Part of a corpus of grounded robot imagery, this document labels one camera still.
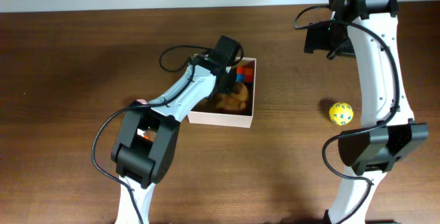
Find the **colourful two-by-two puzzle cube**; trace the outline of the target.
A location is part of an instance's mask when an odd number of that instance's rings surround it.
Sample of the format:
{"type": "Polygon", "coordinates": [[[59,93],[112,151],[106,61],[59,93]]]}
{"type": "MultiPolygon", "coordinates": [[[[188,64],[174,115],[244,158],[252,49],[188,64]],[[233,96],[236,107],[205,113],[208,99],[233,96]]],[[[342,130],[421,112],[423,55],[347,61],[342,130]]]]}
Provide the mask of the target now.
{"type": "Polygon", "coordinates": [[[243,83],[254,82],[254,69],[252,67],[237,67],[236,81],[243,83]]]}

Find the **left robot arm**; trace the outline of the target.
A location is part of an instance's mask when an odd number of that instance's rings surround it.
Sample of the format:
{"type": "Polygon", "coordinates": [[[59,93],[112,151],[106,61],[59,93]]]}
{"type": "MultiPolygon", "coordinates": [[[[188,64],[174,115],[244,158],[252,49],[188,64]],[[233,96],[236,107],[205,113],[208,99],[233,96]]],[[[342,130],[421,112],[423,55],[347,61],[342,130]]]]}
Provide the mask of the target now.
{"type": "Polygon", "coordinates": [[[181,78],[160,97],[130,104],[111,151],[121,185],[117,223],[148,223],[153,190],[170,168],[182,120],[216,90],[230,90],[242,46],[221,36],[180,67],[181,78]]]}

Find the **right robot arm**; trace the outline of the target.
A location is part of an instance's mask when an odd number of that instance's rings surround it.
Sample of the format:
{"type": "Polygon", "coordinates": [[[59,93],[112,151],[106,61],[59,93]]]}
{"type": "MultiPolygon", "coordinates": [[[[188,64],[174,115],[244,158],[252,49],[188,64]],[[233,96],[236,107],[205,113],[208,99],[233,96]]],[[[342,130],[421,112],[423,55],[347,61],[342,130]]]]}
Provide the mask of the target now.
{"type": "Polygon", "coordinates": [[[397,50],[397,0],[329,0],[328,21],[309,24],[304,51],[328,59],[353,57],[362,95],[362,126],[333,137],[344,164],[324,223],[363,223],[374,192],[394,165],[422,145],[428,127],[416,123],[404,91],[397,50]]]}

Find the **brown plush capybara toy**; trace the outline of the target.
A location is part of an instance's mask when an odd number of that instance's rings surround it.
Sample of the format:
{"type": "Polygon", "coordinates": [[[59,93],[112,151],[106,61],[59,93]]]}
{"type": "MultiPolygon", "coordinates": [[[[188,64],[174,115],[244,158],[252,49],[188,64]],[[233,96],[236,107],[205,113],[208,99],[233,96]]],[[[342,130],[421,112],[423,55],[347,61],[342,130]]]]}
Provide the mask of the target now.
{"type": "Polygon", "coordinates": [[[250,94],[242,82],[235,82],[232,93],[218,93],[214,108],[220,111],[243,111],[246,109],[250,94]]]}

